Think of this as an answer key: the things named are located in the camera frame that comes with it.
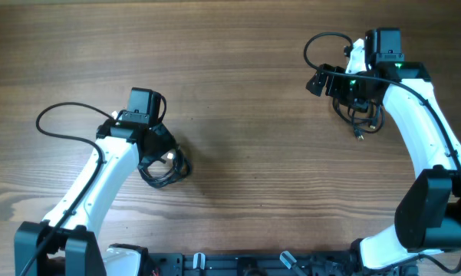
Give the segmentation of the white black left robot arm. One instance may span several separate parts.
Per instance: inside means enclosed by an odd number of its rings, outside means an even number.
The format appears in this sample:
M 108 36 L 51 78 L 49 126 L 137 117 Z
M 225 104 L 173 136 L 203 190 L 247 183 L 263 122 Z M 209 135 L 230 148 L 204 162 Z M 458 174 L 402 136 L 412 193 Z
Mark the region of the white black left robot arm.
M 39 222 L 15 233 L 17 275 L 158 275 L 147 248 L 114 244 L 105 253 L 97 238 L 127 177 L 137 170 L 160 189 L 191 172 L 174 136 L 163 125 L 166 98 L 135 87 L 128 105 L 108 115 L 90 141 L 93 152 L 62 200 Z

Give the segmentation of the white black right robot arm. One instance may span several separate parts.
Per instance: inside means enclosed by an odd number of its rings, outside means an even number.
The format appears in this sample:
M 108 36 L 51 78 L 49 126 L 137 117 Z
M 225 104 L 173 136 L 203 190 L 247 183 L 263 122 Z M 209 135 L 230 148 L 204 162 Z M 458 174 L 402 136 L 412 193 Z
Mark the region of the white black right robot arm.
M 346 67 L 320 64 L 307 83 L 327 95 L 356 136 L 375 133 L 392 117 L 410 154 L 415 181 L 397 206 L 392 226 L 357 240 L 347 274 L 409 275 L 421 260 L 458 251 L 461 271 L 461 144 L 420 62 L 406 60 L 398 28 L 376 28 L 344 48 Z

